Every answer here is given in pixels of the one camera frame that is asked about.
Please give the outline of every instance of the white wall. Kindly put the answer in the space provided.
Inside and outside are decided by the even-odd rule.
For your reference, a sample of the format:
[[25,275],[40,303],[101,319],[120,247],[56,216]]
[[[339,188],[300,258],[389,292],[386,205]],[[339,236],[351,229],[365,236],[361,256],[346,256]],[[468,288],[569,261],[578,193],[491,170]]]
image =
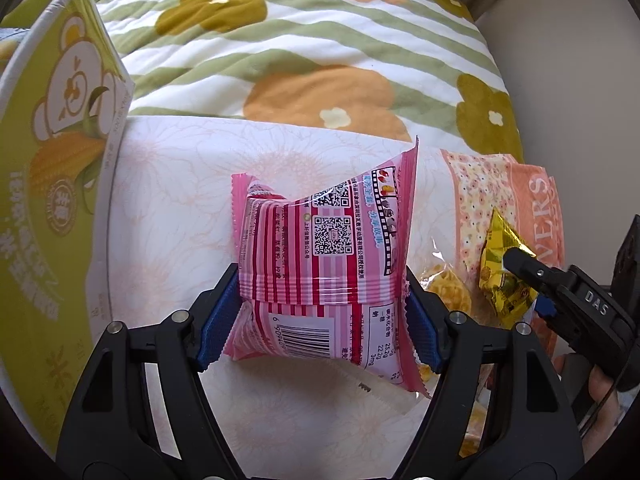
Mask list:
[[640,214],[640,20],[627,0],[501,0],[478,26],[527,162],[557,180],[567,263],[610,283]]

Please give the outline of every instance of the qr code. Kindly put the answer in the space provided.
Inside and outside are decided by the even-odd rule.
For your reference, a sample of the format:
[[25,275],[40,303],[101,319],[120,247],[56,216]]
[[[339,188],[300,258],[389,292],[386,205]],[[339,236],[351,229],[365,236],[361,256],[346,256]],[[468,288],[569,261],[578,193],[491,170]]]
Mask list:
[[349,183],[343,182],[312,196],[313,207],[350,207]]
[[350,216],[314,216],[314,256],[353,254]]

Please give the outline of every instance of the striped candy package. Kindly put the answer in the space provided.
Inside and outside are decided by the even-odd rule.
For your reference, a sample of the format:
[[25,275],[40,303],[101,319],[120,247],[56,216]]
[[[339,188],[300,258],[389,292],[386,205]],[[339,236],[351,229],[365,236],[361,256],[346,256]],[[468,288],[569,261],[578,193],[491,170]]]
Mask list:
[[226,354],[345,359],[424,391],[404,317],[417,152],[295,202],[232,176],[244,303]]

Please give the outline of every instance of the cartoon bear illustration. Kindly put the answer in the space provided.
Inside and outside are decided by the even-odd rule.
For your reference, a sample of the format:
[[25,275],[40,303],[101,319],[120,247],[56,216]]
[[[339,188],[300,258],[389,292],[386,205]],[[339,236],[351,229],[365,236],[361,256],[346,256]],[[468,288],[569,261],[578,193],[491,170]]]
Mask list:
[[55,137],[60,131],[79,123],[87,112],[89,97],[103,87],[92,103],[89,115],[97,117],[102,136],[109,135],[122,102],[125,83],[102,67],[100,53],[86,37],[82,16],[69,17],[60,34],[60,58],[49,80],[46,97],[33,115],[33,132],[39,140]]

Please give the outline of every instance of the metal screw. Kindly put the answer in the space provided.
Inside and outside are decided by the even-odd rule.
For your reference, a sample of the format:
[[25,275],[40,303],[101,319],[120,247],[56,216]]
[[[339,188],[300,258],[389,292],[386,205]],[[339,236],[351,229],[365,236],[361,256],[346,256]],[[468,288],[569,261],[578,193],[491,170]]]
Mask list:
[[531,327],[524,322],[516,323],[516,330],[522,335],[529,335],[531,333]]
[[456,325],[462,325],[463,323],[466,323],[466,314],[459,310],[454,310],[449,314],[449,320]]
[[123,326],[124,325],[121,321],[111,321],[107,325],[107,332],[109,332],[110,334],[117,334],[120,330],[122,330]]
[[171,321],[176,323],[182,323],[189,319],[189,313],[186,310],[176,310],[171,314]]

